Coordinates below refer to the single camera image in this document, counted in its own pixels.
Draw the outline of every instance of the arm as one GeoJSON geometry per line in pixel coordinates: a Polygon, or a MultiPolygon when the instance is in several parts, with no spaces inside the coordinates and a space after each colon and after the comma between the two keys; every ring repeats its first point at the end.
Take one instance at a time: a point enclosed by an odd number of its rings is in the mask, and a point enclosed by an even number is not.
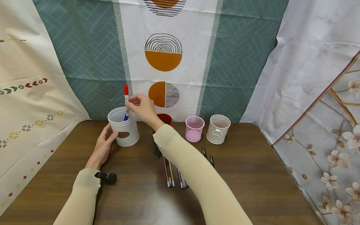
{"type": "Polygon", "coordinates": [[[101,132],[85,169],[76,177],[72,192],[56,218],[54,225],[92,225],[94,220],[96,196],[100,179],[94,175],[100,172],[101,165],[107,160],[110,146],[118,132],[112,132],[108,124],[101,132]]]}
{"type": "Polygon", "coordinates": [[[195,193],[207,225],[252,225],[225,181],[171,126],[162,125],[154,134],[154,140],[195,193]]]}

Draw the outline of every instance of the red cup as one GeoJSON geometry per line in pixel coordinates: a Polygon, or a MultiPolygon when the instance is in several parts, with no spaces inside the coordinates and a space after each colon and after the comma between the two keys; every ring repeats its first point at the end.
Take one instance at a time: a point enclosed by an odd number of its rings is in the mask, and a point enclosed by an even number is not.
{"type": "Polygon", "coordinates": [[[168,114],[160,113],[157,115],[159,119],[161,119],[162,122],[166,123],[167,125],[172,126],[172,118],[168,114]]]}

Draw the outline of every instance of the pink mesh pencil cup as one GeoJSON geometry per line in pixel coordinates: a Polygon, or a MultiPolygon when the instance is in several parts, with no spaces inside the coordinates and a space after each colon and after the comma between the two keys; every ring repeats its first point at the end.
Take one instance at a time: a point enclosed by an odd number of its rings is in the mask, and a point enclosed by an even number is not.
{"type": "Polygon", "coordinates": [[[190,142],[198,142],[201,139],[201,132],[205,125],[202,118],[198,116],[190,116],[185,121],[186,131],[185,138],[190,142]]]}

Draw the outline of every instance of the red marker cap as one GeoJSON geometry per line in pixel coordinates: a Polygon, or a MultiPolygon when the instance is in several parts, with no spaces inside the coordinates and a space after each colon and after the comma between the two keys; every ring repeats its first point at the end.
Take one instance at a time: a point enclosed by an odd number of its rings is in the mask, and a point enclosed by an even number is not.
{"type": "Polygon", "coordinates": [[[129,95],[129,87],[124,85],[124,95],[129,95]]]}

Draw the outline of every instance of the hand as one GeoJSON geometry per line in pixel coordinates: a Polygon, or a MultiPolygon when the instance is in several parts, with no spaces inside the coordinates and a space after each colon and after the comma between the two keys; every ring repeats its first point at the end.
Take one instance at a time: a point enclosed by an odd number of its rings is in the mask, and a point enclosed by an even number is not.
{"type": "Polygon", "coordinates": [[[114,142],[118,134],[119,133],[117,131],[112,131],[110,124],[103,129],[96,141],[94,152],[90,156],[85,168],[100,170],[101,165],[108,159],[111,144],[114,142]]]}
{"type": "Polygon", "coordinates": [[[156,115],[154,101],[149,97],[136,94],[129,98],[126,107],[133,111],[142,121],[147,123],[156,132],[164,122],[156,115]]]}

